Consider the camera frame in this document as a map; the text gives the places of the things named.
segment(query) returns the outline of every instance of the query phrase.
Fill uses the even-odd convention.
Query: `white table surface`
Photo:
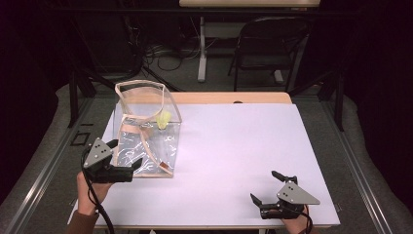
[[[340,221],[313,148],[294,104],[178,104],[183,123],[172,178],[116,183],[103,202],[120,228],[274,228],[252,203],[276,203],[283,182],[275,170],[298,176],[300,187],[320,200],[310,206],[314,225]],[[112,118],[102,137],[112,139]],[[102,217],[96,227],[104,227]]]

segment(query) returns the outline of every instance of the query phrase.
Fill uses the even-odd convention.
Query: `black curtain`
[[[412,25],[412,2],[390,1],[354,58],[345,94],[357,104],[371,159],[413,214]]]
[[[51,83],[41,68],[42,61],[30,53],[18,34],[20,28],[16,29],[2,13],[4,9],[0,6],[0,103],[3,116],[0,203],[25,170],[54,118],[57,109],[55,88],[59,83]]]

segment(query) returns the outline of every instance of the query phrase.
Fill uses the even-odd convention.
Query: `desk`
[[[319,0],[179,0],[181,7],[189,8],[316,8],[319,6]],[[229,23],[226,26],[217,26],[217,30],[212,30],[211,34],[206,33],[206,23],[204,17],[201,17],[200,22],[200,39],[201,39],[201,55],[200,67],[198,70],[198,81],[204,82],[206,80],[207,69],[207,52],[206,52],[206,37],[216,36],[216,31],[229,31],[226,33],[227,38],[238,37],[242,28],[240,23]]]
[[[340,224],[300,114],[287,94],[172,95],[183,121],[173,178],[114,184],[102,205],[115,228],[282,227],[278,219],[261,219],[249,196],[278,201],[283,183],[271,176],[272,170],[298,176],[300,186],[320,200],[319,206],[310,206],[316,226]],[[244,117],[228,115],[237,111]],[[241,126],[235,124],[238,118]],[[111,121],[104,141],[112,139]],[[103,218],[96,223],[105,226]]]

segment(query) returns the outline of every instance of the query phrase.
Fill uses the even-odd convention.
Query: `human hand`
[[[307,206],[304,206],[303,213],[306,214],[306,215],[309,214]],[[283,219],[282,218],[282,222],[284,223],[285,228],[287,229],[288,233],[290,233],[290,234],[299,234],[303,230],[305,230],[307,228],[307,221],[308,221],[308,219],[303,215],[299,215],[297,218],[294,218],[294,219]]]
[[[92,187],[97,196],[99,203],[103,202],[113,183],[94,183]],[[89,198],[89,187],[85,181],[85,176],[82,172],[77,174],[77,188],[78,188],[78,213],[82,215],[94,215],[96,211],[95,204]]]

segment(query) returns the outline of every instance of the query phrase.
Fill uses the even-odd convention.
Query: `wire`
[[[94,192],[94,188],[92,186],[91,181],[89,180],[89,176],[86,173],[85,168],[83,167],[85,164],[85,159],[86,159],[86,155],[88,155],[88,153],[90,152],[90,150],[85,150],[82,154],[82,158],[81,158],[81,168],[82,168],[82,173],[85,177],[85,181],[86,184],[89,187],[89,191],[88,191],[88,197],[91,200],[91,202],[97,207],[97,211],[103,216],[104,220],[106,221],[107,227],[109,228],[109,233],[111,234],[115,234],[115,229],[113,228],[113,224],[112,221],[109,218],[109,215],[107,214],[106,210],[103,208],[103,206],[100,204],[96,193]]]

